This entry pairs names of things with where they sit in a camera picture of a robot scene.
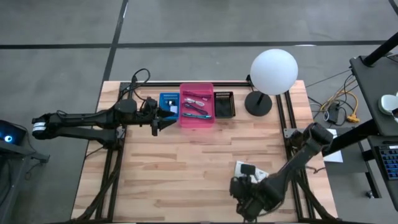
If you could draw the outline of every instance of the wooden table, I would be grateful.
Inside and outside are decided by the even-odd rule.
[[[111,107],[120,82],[105,82],[98,109]],[[159,99],[160,92],[178,91],[178,87],[142,87],[140,96]],[[157,137],[149,126],[128,126],[123,163],[114,212],[115,222],[242,222],[236,214],[236,200],[229,196],[229,180],[236,161],[277,172],[287,161],[276,98],[269,114],[254,117],[246,112],[244,99],[248,87],[215,87],[215,91],[233,91],[236,116],[217,119],[210,129],[182,129],[178,123],[164,129]],[[313,122],[304,82],[296,81],[290,90],[298,128]],[[284,103],[287,126],[289,116]],[[87,153],[99,148],[90,142]],[[100,190],[106,151],[91,155],[84,163],[72,218],[78,217]],[[321,168],[322,155],[309,166]],[[310,188],[320,203],[337,216],[326,171],[307,171]],[[285,203],[278,211],[259,218],[259,222],[297,220],[291,184]],[[307,215],[303,193],[300,193]],[[108,210],[104,203],[104,215]]]

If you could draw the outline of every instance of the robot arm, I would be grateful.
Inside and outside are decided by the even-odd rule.
[[[245,220],[252,222],[259,216],[261,210],[267,213],[276,210],[283,203],[287,184],[295,178],[296,170],[304,168],[313,156],[325,150],[332,142],[333,135],[321,125],[313,123],[305,129],[303,134],[296,131],[292,138],[295,138],[300,150],[277,173],[271,174],[258,184],[252,184],[249,180],[250,175],[253,174],[231,179],[229,192],[238,200],[236,212]]]
[[[120,100],[107,110],[101,110],[92,114],[66,114],[61,111],[56,113],[47,113],[39,118],[34,118],[32,135],[36,139],[52,139],[58,136],[84,138],[88,139],[85,134],[93,136],[93,133],[100,133],[101,130],[91,130],[88,134],[88,129],[80,128],[79,133],[77,129],[71,128],[78,126],[98,126],[103,129],[116,129],[120,125],[138,124],[140,126],[149,124],[152,127],[152,135],[157,136],[157,130],[162,130],[170,126],[175,121],[164,121],[162,118],[174,115],[173,112],[164,111],[157,107],[157,102],[148,97],[139,110],[137,110],[137,103],[132,98]]]

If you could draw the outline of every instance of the black container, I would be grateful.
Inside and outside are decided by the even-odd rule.
[[[214,92],[216,118],[235,117],[233,92]]]

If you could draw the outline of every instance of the gray floor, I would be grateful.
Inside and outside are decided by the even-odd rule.
[[[121,5],[122,0],[0,0],[0,45],[109,44]],[[397,30],[398,16],[387,0],[129,0],[119,42],[386,40]],[[242,80],[256,55],[280,48],[296,58],[298,78],[311,84],[347,70],[351,57],[376,47],[117,49],[109,79],[129,80],[146,67],[152,80]],[[108,55],[109,49],[0,50],[0,119],[30,129],[32,117],[46,112],[93,112]],[[325,101],[348,75],[311,86],[308,94]],[[360,90],[354,92],[358,116],[366,121],[369,111]],[[316,120],[324,123],[321,116]],[[32,143],[51,158],[25,183],[13,223],[68,220],[87,142],[57,138]],[[339,217],[395,223],[398,213],[372,166],[380,199],[364,197],[369,190],[364,174],[329,176]]]

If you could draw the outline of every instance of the blue box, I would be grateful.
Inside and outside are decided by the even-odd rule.
[[[177,106],[177,113],[174,116],[169,116],[164,119],[174,119],[178,120],[179,111],[180,111],[180,93],[160,93],[159,96],[159,107],[163,110],[170,111],[170,106],[167,104],[169,100],[174,100],[175,105]]]

